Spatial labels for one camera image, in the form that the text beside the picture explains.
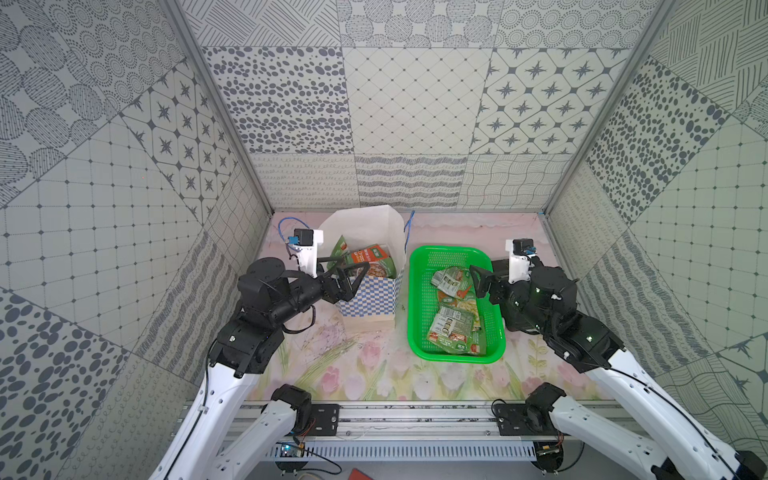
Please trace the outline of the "red hot sour soup packet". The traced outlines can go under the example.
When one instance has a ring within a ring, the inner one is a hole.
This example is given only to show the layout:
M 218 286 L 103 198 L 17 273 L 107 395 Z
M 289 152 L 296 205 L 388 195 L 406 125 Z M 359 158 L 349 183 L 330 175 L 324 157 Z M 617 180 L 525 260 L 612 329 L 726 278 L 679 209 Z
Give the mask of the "red hot sour soup packet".
M 369 264 L 368 276 L 394 279 L 397 277 L 397 267 L 388 250 L 379 244 L 355 250 L 350 254 L 354 263 Z

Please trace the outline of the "blue checkered paper bag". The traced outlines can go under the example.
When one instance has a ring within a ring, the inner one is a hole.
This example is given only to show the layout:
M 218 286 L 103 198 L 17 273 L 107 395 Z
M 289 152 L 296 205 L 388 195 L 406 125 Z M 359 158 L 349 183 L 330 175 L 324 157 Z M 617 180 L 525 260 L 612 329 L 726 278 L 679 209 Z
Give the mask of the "blue checkered paper bag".
M 390 205 L 339 210 L 320 226 L 293 217 L 282 235 L 299 269 L 329 274 L 351 292 L 337 302 L 342 318 L 385 328 L 395 320 L 406 265 L 406 222 Z

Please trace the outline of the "yellow green condiment packet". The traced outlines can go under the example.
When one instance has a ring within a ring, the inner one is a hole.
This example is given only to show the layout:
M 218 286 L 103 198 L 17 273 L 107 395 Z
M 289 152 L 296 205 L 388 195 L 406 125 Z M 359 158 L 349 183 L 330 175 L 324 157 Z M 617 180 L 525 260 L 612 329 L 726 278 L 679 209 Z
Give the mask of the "yellow green condiment packet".
M 349 246 L 344 236 L 339 237 L 339 239 L 337 240 L 336 244 L 332 249 L 330 256 L 335 256 L 335 255 L 348 255 L 349 257 Z

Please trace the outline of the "mushroom soup packet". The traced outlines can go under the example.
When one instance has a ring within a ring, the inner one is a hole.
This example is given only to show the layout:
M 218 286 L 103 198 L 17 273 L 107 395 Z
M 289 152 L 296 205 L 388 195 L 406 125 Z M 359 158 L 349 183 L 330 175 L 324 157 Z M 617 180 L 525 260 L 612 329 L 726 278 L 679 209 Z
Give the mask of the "mushroom soup packet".
M 464 299 L 457 298 L 455 300 L 455 307 L 458 310 L 466 312 L 467 314 L 471 314 L 475 321 L 480 319 L 480 314 L 477 307 L 477 299 L 474 296 L 470 296 L 469 298 Z

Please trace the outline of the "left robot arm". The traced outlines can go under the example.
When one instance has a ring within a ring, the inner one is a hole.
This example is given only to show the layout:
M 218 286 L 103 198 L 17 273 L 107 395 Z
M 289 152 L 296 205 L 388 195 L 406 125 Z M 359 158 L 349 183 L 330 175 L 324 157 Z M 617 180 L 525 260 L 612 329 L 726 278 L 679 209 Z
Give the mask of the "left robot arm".
M 241 405 L 291 334 L 287 322 L 319 301 L 352 300 L 369 268 L 367 262 L 336 262 L 312 276 L 289 270 L 274 257 L 252 263 L 238 280 L 235 312 L 208 350 L 199 393 L 153 478 L 244 479 L 279 440 L 304 433 L 311 423 L 311 396 L 284 384 L 253 424 L 230 445 L 224 443 Z

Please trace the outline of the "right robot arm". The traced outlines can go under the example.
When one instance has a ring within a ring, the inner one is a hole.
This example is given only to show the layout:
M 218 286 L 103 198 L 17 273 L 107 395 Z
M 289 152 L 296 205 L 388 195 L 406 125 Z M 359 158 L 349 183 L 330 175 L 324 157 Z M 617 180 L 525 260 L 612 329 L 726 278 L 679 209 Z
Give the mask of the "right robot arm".
M 603 386 L 643 428 L 632 431 L 545 382 L 526 400 L 534 429 L 553 427 L 600 451 L 639 479 L 761 479 L 767 466 L 736 450 L 691 416 L 640 365 L 619 337 L 577 308 L 575 281 L 562 268 L 524 258 L 518 276 L 472 266 L 478 297 L 499 306 L 505 324 L 542 336 L 578 373 Z

